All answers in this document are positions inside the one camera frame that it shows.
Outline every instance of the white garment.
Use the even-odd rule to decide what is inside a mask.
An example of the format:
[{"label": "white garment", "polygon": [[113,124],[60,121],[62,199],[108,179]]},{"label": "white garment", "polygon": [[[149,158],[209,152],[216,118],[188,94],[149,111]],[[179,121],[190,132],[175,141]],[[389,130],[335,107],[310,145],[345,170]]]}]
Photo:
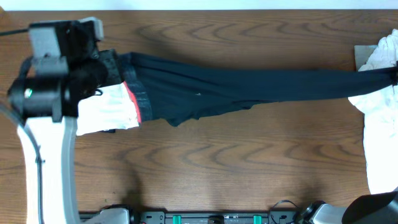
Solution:
[{"label": "white garment", "polygon": [[76,135],[139,126],[136,107],[123,83],[99,89],[103,92],[101,96],[79,102]]},{"label": "white garment", "polygon": [[[398,59],[398,30],[383,37],[359,71],[387,68]],[[398,187],[398,87],[348,98],[365,115],[364,150],[371,194]]]}]

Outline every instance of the wooden table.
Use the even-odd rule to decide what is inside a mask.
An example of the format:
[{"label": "wooden table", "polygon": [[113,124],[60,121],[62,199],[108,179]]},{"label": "wooden table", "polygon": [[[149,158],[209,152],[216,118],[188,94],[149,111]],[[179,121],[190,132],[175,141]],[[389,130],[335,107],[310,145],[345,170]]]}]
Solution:
[{"label": "wooden table", "polygon": [[[101,49],[209,67],[354,70],[354,45],[376,44],[397,11],[96,11],[2,13],[0,30],[49,19],[103,20]],[[27,34],[0,37],[0,97],[31,53]],[[0,118],[0,217],[23,223],[25,168],[15,127]],[[347,206],[368,194],[363,116],[347,99],[255,106],[177,128],[76,140],[80,210],[266,210],[282,199]]]}]

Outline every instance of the green strip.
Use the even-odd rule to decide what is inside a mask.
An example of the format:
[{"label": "green strip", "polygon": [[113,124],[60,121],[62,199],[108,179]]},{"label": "green strip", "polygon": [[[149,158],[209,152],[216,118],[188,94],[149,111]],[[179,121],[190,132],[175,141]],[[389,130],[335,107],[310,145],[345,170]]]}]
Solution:
[{"label": "green strip", "polygon": [[261,224],[261,222],[262,222],[262,217],[260,215],[253,216],[253,223],[254,224]]},{"label": "green strip", "polygon": [[173,216],[173,224],[181,224],[181,215],[174,215]]}]

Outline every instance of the red trim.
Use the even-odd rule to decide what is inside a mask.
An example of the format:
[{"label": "red trim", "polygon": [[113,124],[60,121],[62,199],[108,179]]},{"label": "red trim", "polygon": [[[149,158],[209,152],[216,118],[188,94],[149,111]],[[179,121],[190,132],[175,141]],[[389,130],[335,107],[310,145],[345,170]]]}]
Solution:
[{"label": "red trim", "polygon": [[141,123],[141,114],[139,112],[139,107],[137,104],[136,96],[134,96],[134,94],[130,91],[129,87],[127,86],[126,81],[124,81],[123,84],[126,87],[127,92],[129,93],[130,100],[134,103],[134,106],[136,107],[138,123]]}]

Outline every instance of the white wall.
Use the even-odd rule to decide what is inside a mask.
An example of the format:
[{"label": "white wall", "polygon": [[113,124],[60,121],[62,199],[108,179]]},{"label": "white wall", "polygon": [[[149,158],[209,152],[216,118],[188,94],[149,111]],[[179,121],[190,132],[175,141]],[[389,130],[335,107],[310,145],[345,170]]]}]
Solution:
[{"label": "white wall", "polygon": [[0,0],[8,11],[398,9],[398,0]]}]

